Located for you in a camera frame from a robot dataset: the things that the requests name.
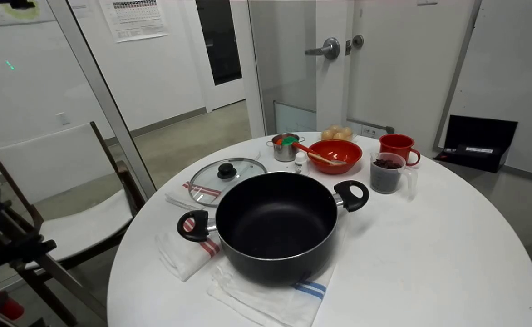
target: calendar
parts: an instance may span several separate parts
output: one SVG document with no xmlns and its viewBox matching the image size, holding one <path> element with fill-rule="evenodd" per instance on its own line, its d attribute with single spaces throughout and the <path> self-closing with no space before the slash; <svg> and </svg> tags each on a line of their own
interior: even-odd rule
<svg viewBox="0 0 532 327">
<path fill-rule="evenodd" d="M 168 29 L 157 0 L 100 0 L 115 42 L 167 35 Z"/>
</svg>

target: door handle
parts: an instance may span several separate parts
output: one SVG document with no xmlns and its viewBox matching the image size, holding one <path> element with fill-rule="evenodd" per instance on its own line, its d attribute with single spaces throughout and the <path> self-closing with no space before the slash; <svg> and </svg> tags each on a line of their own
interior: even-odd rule
<svg viewBox="0 0 532 327">
<path fill-rule="evenodd" d="M 307 56 L 325 56 L 328 60 L 336 59 L 340 54 L 339 40 L 329 37 L 322 44 L 322 48 L 308 49 L 304 51 Z"/>
</svg>

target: lid knob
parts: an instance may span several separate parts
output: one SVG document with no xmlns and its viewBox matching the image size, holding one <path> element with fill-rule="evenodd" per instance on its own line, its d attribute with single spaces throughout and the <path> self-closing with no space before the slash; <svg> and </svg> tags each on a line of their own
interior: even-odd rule
<svg viewBox="0 0 532 327">
<path fill-rule="evenodd" d="M 233 176 L 235 176 L 236 173 L 237 173 L 237 171 L 235 170 L 233 165 L 231 163 L 229 163 L 229 162 L 222 163 L 218 167 L 218 178 L 219 179 L 230 179 L 230 178 L 233 178 Z"/>
</svg>

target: pot handle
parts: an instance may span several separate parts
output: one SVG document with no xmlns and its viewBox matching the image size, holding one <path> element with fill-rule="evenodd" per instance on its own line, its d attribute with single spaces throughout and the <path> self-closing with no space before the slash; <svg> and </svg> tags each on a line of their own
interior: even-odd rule
<svg viewBox="0 0 532 327">
<path fill-rule="evenodd" d="M 177 221 L 177 232 L 182 238 L 191 242 L 205 242 L 210 233 L 209 230 L 215 230 L 216 226 L 208 227 L 208 213 L 204 210 L 195 210 L 186 213 Z"/>
<path fill-rule="evenodd" d="M 363 192 L 363 196 L 359 198 L 357 195 L 353 194 L 353 192 L 351 192 L 351 186 L 359 188 Z M 343 207 L 347 209 L 349 213 L 361 209 L 369 200 L 369 190 L 363 183 L 356 180 L 346 180 L 336 184 L 335 192 L 337 192 L 343 200 Z"/>
</svg>

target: chair cushion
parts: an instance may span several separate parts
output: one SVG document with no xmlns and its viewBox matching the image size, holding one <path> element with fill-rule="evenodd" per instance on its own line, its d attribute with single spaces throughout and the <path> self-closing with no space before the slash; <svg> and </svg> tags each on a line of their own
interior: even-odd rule
<svg viewBox="0 0 532 327">
<path fill-rule="evenodd" d="M 81 213 L 45 221 L 40 227 L 40 234 L 44 240 L 56 242 L 56 248 L 48 254 L 54 260 L 61 261 L 113 236 L 132 218 L 125 190 L 120 190 Z M 26 269 L 37 267 L 35 261 L 26 265 Z"/>
</svg>

